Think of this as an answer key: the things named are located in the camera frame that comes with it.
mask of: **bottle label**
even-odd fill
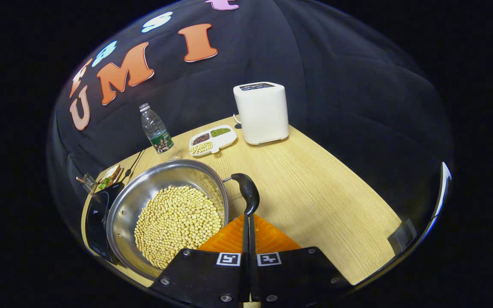
[[[170,139],[170,135],[166,130],[156,138],[150,139],[149,142],[151,142],[152,146],[159,154],[167,152],[174,145],[174,142],[172,142],[172,139]]]

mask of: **plastic water bottle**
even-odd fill
[[[149,108],[149,104],[140,106],[140,113],[142,113],[143,130],[163,161],[179,160],[181,158],[180,152],[172,142],[161,118]]]

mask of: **white toaster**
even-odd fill
[[[233,88],[241,116],[243,137],[257,145],[288,137],[288,112],[284,86],[272,82],[242,84]]]

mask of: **screw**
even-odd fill
[[[220,296],[220,300],[222,302],[231,302],[233,300],[233,297],[231,297],[227,294],[223,294],[223,296]]]

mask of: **pink letter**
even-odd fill
[[[89,124],[90,119],[89,102],[86,101],[86,86],[79,92],[79,98],[81,100],[81,106],[83,107],[83,118],[80,118],[79,113],[77,112],[77,99],[74,99],[74,102],[70,106],[70,112],[72,113],[72,119],[74,119],[76,129],[84,130],[86,125]]]
[[[239,6],[236,4],[230,5],[228,1],[235,1],[235,0],[207,0],[205,1],[205,3],[210,3],[212,4],[213,9],[221,10],[221,11],[229,11],[239,8]]]

